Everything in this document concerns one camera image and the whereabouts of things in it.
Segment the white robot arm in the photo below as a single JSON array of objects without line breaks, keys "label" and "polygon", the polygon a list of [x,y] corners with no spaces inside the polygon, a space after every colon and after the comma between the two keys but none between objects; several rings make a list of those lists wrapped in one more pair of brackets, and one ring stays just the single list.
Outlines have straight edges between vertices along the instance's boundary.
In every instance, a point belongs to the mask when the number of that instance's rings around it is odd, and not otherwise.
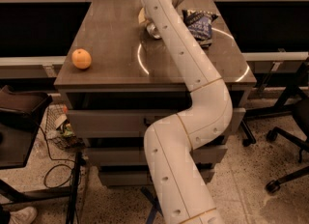
[{"label": "white robot arm", "polygon": [[227,129],[233,104],[177,11],[182,1],[142,0],[186,87],[173,113],[147,128],[144,152],[166,224],[224,224],[191,152]]}]

